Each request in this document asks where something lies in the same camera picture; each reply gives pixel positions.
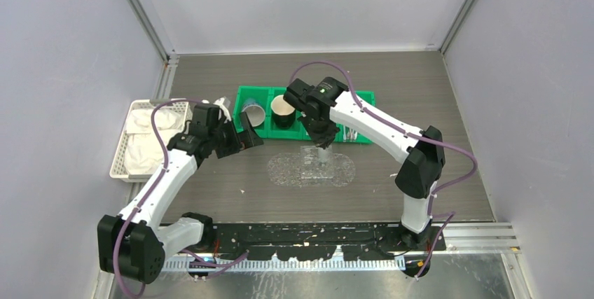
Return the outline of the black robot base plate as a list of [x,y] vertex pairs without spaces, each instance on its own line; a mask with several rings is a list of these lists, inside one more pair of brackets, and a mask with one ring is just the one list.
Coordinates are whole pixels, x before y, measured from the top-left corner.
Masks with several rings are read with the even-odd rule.
[[205,242],[189,246],[194,253],[207,253],[235,260],[298,261],[328,260],[341,253],[346,261],[388,260],[402,253],[426,256],[445,250],[437,226],[424,233],[408,232],[400,223],[216,223]]

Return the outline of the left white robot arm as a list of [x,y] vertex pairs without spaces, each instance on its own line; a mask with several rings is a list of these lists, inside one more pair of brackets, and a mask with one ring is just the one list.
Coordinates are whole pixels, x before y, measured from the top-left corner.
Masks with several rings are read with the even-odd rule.
[[163,162],[133,201],[97,225],[101,270],[150,284],[174,254],[188,247],[205,253],[214,246],[216,231],[209,216],[188,212],[172,225],[160,224],[181,187],[212,153],[224,158],[263,144],[247,113],[240,113],[239,120],[237,129],[222,105],[198,102],[182,132],[169,141],[158,140]]

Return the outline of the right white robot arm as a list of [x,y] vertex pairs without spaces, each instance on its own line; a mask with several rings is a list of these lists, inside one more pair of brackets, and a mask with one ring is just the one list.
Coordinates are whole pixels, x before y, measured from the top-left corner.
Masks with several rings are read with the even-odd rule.
[[332,77],[316,86],[297,78],[289,84],[283,98],[301,113],[298,121],[316,147],[329,147],[339,127],[345,126],[371,140],[400,164],[394,179],[403,193],[400,241],[413,251],[424,245],[431,224],[430,193],[445,164],[444,151],[437,146],[442,140],[441,131],[404,124],[366,103]]

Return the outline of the clear plastic bag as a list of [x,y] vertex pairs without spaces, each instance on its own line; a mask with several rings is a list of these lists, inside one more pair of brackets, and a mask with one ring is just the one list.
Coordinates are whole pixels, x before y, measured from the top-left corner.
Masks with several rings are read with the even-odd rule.
[[318,159],[316,146],[301,146],[300,148],[300,178],[306,181],[332,179],[336,175],[334,153],[331,146],[328,149],[331,157],[326,165],[321,165]]

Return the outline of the green compartment bin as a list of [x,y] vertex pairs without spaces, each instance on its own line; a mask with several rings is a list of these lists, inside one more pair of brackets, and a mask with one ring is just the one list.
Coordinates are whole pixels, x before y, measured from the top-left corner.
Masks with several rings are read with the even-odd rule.
[[[233,111],[233,122],[238,131],[242,131],[240,114],[247,112],[249,121],[255,129],[257,135],[262,139],[284,139],[295,141],[310,141],[309,134],[297,120],[288,129],[278,128],[272,120],[272,110],[270,103],[276,96],[284,94],[284,87],[263,87],[263,86],[245,86],[237,89],[235,107]],[[375,106],[375,93],[371,91],[356,91],[357,95],[372,106]],[[354,143],[354,144],[372,144],[373,142],[359,134],[337,124],[339,132],[335,136],[335,142]]]

